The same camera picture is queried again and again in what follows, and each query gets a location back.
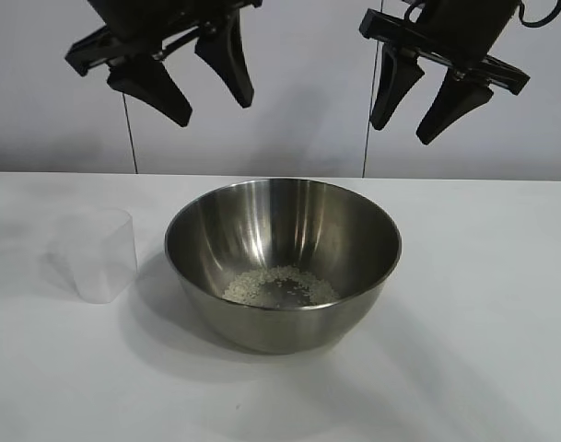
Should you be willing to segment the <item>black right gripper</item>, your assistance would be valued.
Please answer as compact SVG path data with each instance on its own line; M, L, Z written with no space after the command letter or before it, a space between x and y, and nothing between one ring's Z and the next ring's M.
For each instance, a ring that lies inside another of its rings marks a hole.
M451 70L416 130L424 145L485 105L494 95L487 84L519 95L530 77L489 54L518 5L517 1L497 0L414 1L402 18L368 10L359 31L366 39L384 43L378 92L370 114L372 127L382 130L425 74L419 57Z

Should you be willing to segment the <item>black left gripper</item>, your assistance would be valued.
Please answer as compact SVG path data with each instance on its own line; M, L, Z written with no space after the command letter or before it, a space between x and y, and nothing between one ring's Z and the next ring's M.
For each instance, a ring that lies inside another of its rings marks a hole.
M104 26L73 43L65 60L80 75L100 64L148 53L110 68L108 85L143 101L180 127L192 106L159 62L197 39L194 52L227 86L243 108L252 105L254 88L240 32L240 10L260 1L91 1Z

